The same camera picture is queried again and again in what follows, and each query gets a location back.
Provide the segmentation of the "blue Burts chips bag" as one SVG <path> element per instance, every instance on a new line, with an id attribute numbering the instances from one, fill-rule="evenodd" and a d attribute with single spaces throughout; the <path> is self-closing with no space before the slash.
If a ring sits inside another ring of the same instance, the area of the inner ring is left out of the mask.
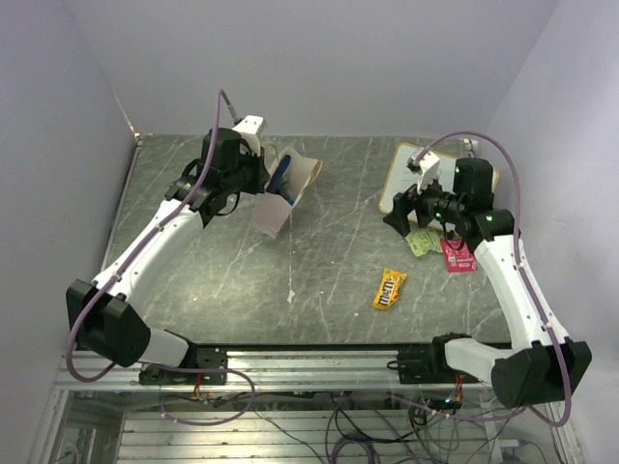
<path id="1" fill-rule="evenodd" d="M 270 183 L 266 188 L 267 193 L 276 194 L 280 190 L 281 183 L 283 181 L 286 170 L 288 169 L 292 157 L 290 155 L 284 155 L 279 161 L 276 170 L 271 176 Z"/>

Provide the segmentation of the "white paper bag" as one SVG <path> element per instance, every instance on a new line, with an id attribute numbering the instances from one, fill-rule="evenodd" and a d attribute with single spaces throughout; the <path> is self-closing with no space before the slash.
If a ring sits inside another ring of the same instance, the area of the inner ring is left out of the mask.
<path id="1" fill-rule="evenodd" d="M 286 170 L 280 190 L 272 194 L 267 193 L 265 189 L 264 193 L 259 194 L 251 218 L 251 227 L 271 238 L 276 238 L 286 221 L 291 218 L 293 209 L 300 202 L 310 184 L 318 177 L 323 165 L 321 160 L 304 157 L 288 146 L 276 154 L 275 161 L 268 169 L 270 180 L 284 155 L 290 155 L 292 160 Z M 296 198 L 294 206 L 289 205 L 280 195 L 282 190 L 291 193 Z"/>

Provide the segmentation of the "red snack packet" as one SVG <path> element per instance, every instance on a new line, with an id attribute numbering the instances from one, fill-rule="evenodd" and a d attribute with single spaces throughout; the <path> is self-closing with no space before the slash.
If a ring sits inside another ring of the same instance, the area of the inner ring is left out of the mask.
<path id="1" fill-rule="evenodd" d="M 474 254 L 462 239 L 442 239 L 441 249 L 447 271 L 450 274 L 474 272 L 478 269 Z"/>

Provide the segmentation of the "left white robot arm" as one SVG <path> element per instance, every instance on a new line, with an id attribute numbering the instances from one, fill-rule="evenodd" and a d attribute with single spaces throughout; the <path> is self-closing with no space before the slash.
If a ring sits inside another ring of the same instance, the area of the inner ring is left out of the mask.
<path id="1" fill-rule="evenodd" d="M 191 342 L 146 325 L 138 310 L 163 267 L 225 209 L 230 196 L 263 192 L 269 180 L 261 134 L 263 118 L 248 116 L 231 129 L 210 131 L 202 154 L 174 181 L 147 226 L 129 247 L 90 281 L 66 293 L 68 349 L 81 346 L 113 364 L 162 364 L 176 384 L 196 374 Z"/>

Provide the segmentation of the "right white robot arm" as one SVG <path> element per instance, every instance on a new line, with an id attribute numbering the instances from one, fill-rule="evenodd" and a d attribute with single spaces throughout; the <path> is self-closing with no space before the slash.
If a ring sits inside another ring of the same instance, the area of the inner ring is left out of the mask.
<path id="1" fill-rule="evenodd" d="M 458 159 L 453 188 L 438 181 L 440 158 L 427 153 L 411 159 L 416 183 L 393 198 L 384 222 L 400 236 L 410 231 L 409 215 L 421 226 L 450 224 L 461 244 L 484 270 L 507 321 L 511 346 L 499 349 L 472 336 L 449 333 L 432 341 L 428 375 L 450 381 L 459 372 L 491 384 L 508 408 L 567 402 L 578 386 L 592 353 L 574 341 L 542 295 L 525 257 L 513 214 L 493 206 L 493 168 L 485 159 Z"/>

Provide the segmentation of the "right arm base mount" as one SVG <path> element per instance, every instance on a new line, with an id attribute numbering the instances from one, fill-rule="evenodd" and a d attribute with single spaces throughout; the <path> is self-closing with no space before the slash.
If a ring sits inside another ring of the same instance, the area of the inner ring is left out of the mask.
<path id="1" fill-rule="evenodd" d="M 431 342 L 400 344 L 396 358 L 388 362 L 387 368 L 397 373 L 401 385 L 452 384 L 458 374 L 465 384 L 480 383 L 476 377 L 447 364 L 446 343 L 461 338 L 470 338 L 470 335 L 447 333 L 435 336 Z"/>

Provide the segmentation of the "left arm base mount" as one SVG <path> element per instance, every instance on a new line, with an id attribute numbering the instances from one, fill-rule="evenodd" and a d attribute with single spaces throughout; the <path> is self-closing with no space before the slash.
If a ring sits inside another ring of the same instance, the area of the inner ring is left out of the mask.
<path id="1" fill-rule="evenodd" d="M 219 347 L 193 344 L 179 367 L 161 367 L 158 364 L 145 365 L 138 374 L 142 386 L 184 386 L 193 385 L 201 377 L 201 384 L 221 386 L 227 380 L 228 356 Z"/>

